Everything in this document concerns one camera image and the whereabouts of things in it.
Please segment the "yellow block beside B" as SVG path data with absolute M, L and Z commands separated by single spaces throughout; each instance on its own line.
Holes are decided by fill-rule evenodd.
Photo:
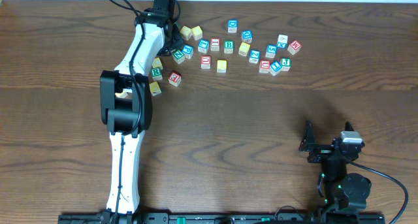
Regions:
M 239 49 L 238 49 L 238 54 L 241 56 L 246 57 L 248 55 L 248 52 L 251 48 L 251 45 L 246 43 L 246 42 L 242 42 Z

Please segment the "blue P block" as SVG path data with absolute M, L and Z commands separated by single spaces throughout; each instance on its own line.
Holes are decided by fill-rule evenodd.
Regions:
M 185 44 L 182 48 L 182 53 L 184 54 L 185 58 L 191 59 L 193 57 L 194 47 Z

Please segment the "yellow block top left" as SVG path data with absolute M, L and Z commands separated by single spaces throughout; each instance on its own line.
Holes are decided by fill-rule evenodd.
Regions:
M 180 34 L 184 40 L 189 40 L 192 36 L 192 30 L 191 28 L 184 25 L 180 30 Z

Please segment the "red E block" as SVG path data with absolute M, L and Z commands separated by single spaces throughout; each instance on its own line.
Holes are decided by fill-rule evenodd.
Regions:
M 169 83 L 178 87 L 182 81 L 182 75 L 176 71 L 172 71 L 169 75 Z

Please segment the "green N block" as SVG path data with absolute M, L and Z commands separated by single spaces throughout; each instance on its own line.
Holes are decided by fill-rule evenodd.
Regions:
M 184 62 L 184 61 L 185 61 L 185 55 L 184 55 L 184 53 L 183 53 L 182 51 L 180 51 L 180 50 L 175 51 L 175 52 L 172 54 L 172 56 L 173 56 L 174 61 L 175 61 L 177 64 L 181 64 L 182 62 Z

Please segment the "green R block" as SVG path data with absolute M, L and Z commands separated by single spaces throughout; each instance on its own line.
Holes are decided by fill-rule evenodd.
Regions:
M 153 68 L 151 70 L 151 75 L 152 75 L 152 79 L 154 81 L 158 81 L 158 80 L 162 80 L 163 79 L 163 75 L 162 75 L 162 72 L 161 72 L 161 69 L 160 68 Z

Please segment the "yellow S block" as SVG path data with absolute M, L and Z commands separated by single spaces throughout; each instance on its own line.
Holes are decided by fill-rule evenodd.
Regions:
M 225 73 L 227 72 L 227 61 L 223 59 L 217 60 L 217 72 Z

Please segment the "blue D block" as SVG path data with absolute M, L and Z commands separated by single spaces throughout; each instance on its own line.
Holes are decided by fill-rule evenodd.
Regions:
M 238 20 L 229 20 L 227 22 L 227 31 L 229 33 L 236 33 L 238 30 Z

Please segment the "blue T block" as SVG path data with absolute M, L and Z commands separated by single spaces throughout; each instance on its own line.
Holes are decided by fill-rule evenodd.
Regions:
M 205 39 L 201 39 L 198 43 L 198 51 L 200 53 L 206 54 L 208 52 L 208 49 L 210 47 L 210 42 Z

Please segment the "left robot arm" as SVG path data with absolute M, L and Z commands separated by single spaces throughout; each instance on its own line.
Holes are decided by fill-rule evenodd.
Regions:
M 177 0 L 154 0 L 143 12 L 128 1 L 122 7 L 135 14 L 135 36 L 121 63 L 100 77 L 101 119 L 112 147 L 112 180 L 106 204 L 111 223 L 132 223 L 140 203 L 140 147 L 153 114 L 148 80 L 152 63 L 183 44 L 176 25 L 181 13 Z

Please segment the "yellow block lower left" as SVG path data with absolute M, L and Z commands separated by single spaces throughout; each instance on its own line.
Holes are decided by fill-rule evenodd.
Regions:
M 127 92 L 115 93 L 115 96 L 117 98 L 124 99 L 124 98 L 126 98 L 128 96 L 128 93 Z

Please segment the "red I block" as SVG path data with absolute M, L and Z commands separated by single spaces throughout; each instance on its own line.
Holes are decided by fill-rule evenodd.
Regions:
M 211 38 L 210 39 L 210 50 L 213 52 L 218 52 L 220 50 L 220 38 Z

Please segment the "red U block centre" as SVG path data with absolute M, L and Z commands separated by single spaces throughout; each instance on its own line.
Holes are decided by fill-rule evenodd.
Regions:
M 201 56 L 201 68 L 210 69 L 211 68 L 211 57 L 210 56 Z

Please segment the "blue 1 block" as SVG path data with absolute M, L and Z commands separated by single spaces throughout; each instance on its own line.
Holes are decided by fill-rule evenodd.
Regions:
M 279 61 L 273 61 L 270 64 L 270 69 L 269 69 L 269 73 L 272 76 L 276 76 L 277 74 L 279 74 L 281 72 L 281 70 L 283 69 L 282 65 L 280 64 Z

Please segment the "red M block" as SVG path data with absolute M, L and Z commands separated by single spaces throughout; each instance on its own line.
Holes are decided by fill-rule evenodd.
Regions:
M 288 45 L 287 51 L 288 51 L 290 54 L 295 55 L 297 52 L 299 52 L 299 51 L 300 51 L 300 49 L 301 49 L 301 48 L 302 48 L 301 43 L 299 43 L 299 41 L 297 41 L 297 40 L 294 40 L 293 42 L 291 42 L 291 43 Z

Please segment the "green B block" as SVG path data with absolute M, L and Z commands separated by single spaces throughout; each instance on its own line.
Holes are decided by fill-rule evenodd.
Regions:
M 233 40 L 225 40 L 224 42 L 224 53 L 225 54 L 232 54 L 234 51 L 234 41 Z

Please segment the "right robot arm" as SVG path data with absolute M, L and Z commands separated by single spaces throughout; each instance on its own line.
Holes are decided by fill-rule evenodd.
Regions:
M 308 152 L 309 163 L 321 165 L 318 192 L 327 199 L 327 207 L 336 212 L 356 212 L 366 208 L 371 181 L 358 173 L 347 172 L 347 165 L 359 158 L 363 147 L 363 139 L 348 121 L 340 136 L 330 144 L 318 143 L 311 122 L 306 122 L 298 150 Z

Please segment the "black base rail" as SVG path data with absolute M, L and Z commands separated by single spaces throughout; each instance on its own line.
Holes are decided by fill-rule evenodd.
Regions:
M 59 224 L 104 224 L 104 223 L 136 223 L 136 224 L 250 224 L 250 223 L 324 223 L 323 219 L 297 214 L 295 212 L 281 212 L 276 215 L 268 214 L 167 214 L 167 213 L 143 213 L 135 215 L 119 215 L 102 212 L 99 214 L 65 214 L 58 216 Z

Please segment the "yellow block above R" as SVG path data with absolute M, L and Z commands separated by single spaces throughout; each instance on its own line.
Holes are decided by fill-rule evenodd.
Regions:
M 160 70 L 163 70 L 163 64 L 162 64 L 161 59 L 160 59 L 159 57 L 156 57 L 156 58 L 153 60 L 153 63 L 152 63 L 152 68 L 153 68 L 153 69 L 160 69 Z

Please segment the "blue 5 block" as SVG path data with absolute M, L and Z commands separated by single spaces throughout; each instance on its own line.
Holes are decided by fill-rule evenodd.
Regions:
M 265 57 L 274 59 L 275 55 L 277 54 L 278 47 L 273 44 L 268 44 L 266 47 L 266 54 Z

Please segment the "yellow block lower centre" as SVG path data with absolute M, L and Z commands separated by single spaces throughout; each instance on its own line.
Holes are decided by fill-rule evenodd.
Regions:
M 159 95 L 159 94 L 162 93 L 158 82 L 152 82 L 150 84 L 150 92 L 151 92 L 152 96 L 156 96 L 156 95 Z

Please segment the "blue 2 block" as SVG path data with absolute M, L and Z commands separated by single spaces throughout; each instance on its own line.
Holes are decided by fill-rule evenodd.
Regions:
M 260 60 L 261 53 L 258 50 L 251 50 L 249 53 L 249 62 L 258 64 Z

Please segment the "green J block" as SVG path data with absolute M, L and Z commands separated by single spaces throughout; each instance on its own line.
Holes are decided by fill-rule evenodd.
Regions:
M 282 66 L 282 71 L 289 71 L 291 68 L 291 59 L 283 57 L 280 59 L 280 64 Z

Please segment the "yellow block top right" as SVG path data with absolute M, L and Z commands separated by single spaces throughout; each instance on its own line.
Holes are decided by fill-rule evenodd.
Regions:
M 202 39 L 202 38 L 203 38 L 203 31 L 202 31 L 202 29 L 201 29 L 201 27 L 200 27 L 200 26 L 195 26 L 195 27 L 193 27 L 193 28 L 191 29 L 191 32 L 192 32 L 193 38 L 194 38 L 195 40 L 200 40 L 200 39 Z

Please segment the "blue X block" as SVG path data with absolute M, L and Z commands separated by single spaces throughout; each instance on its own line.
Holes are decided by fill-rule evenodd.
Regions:
M 278 40 L 277 40 L 278 48 L 285 49 L 287 47 L 287 43 L 288 43 L 287 35 L 283 35 L 283 34 L 278 35 Z

